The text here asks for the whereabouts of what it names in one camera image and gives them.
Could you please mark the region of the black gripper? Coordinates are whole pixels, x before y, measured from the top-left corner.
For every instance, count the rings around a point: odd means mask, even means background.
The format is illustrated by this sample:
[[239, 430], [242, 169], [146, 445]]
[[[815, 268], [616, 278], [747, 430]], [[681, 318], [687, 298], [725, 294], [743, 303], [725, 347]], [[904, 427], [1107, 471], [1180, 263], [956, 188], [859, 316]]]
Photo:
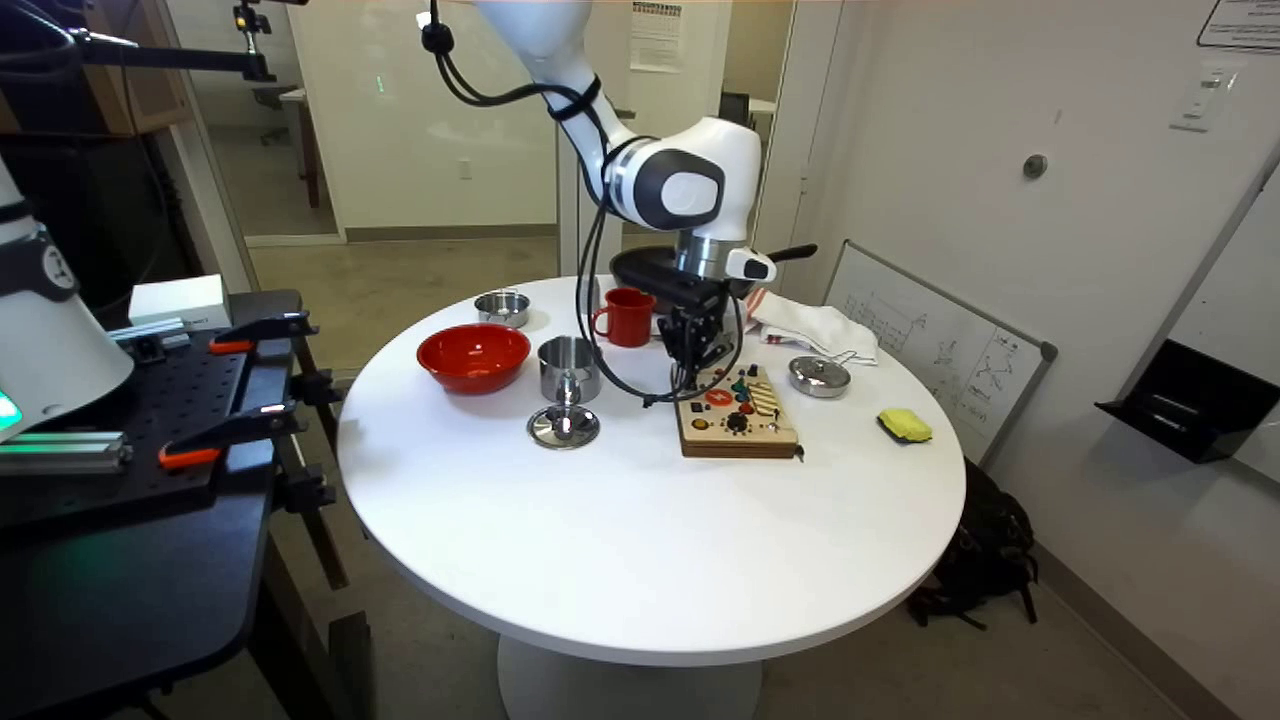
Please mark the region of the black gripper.
[[698, 278], [681, 273], [670, 248], [620, 251], [607, 273], [623, 288], [641, 288], [654, 298], [659, 341], [670, 356], [669, 378], [676, 396], [687, 396], [695, 389], [695, 365], [707, 365], [698, 382], [704, 391], [731, 371], [731, 278]]

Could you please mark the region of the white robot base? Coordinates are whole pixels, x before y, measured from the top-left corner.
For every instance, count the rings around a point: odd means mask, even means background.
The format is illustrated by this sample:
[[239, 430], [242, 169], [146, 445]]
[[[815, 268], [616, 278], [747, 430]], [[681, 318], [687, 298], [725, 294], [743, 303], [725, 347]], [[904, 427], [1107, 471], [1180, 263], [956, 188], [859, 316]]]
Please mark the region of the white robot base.
[[81, 278], [0, 161], [0, 440], [117, 391], [128, 351], [81, 298]]

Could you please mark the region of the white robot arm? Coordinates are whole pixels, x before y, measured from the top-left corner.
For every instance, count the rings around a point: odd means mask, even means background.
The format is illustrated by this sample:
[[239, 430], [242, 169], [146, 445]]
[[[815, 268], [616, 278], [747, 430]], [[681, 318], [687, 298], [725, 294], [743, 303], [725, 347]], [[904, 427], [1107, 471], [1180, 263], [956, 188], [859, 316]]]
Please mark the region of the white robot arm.
[[747, 242], [761, 135], [721, 115], [669, 135], [635, 133], [587, 64], [590, 0], [477, 5], [528, 67], [590, 201], [635, 227], [676, 236], [670, 248], [620, 251], [612, 274], [654, 298], [670, 382], [687, 391], [725, 356], [727, 294], [775, 274], [775, 259]]

